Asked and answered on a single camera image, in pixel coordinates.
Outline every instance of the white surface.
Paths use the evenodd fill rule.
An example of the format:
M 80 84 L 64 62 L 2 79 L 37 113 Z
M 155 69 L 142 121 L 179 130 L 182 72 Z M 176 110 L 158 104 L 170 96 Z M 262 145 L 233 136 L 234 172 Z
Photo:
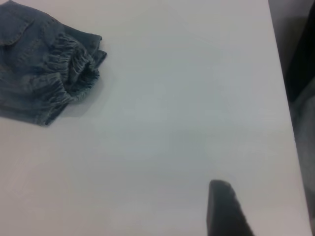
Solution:
M 311 235 L 266 0 L 19 2 L 109 56 L 49 128 L 0 119 L 2 236 L 204 236 L 213 178 L 257 236 Z

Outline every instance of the jeans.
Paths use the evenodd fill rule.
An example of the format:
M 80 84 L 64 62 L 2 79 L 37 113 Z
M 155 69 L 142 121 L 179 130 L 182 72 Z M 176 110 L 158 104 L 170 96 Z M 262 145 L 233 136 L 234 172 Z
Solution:
M 0 116 L 51 124 L 98 80 L 100 41 L 36 9 L 0 5 Z

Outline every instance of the denim fabric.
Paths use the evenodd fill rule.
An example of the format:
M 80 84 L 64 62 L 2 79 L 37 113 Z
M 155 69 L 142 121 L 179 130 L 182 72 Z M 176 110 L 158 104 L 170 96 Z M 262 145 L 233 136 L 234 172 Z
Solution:
M 0 5 L 0 116 L 51 124 L 97 81 L 100 41 L 36 9 Z

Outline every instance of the gray fabric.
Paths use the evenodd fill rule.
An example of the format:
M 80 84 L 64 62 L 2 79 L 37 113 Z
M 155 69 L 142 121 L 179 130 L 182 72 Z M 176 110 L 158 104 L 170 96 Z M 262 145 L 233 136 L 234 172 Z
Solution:
M 36 9 L 0 5 L 0 116 L 45 126 L 84 99 L 106 57 L 101 39 Z
M 301 173 L 310 217 L 315 216 L 315 79 L 290 106 Z

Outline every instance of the denim pocket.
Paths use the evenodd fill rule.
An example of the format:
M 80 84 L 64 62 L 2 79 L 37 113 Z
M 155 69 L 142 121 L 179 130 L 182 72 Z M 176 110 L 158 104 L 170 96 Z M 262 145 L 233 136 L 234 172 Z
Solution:
M 32 22 L 33 19 L 29 16 L 9 10 L 4 4 L 0 8 L 0 46 L 9 46 L 16 43 Z

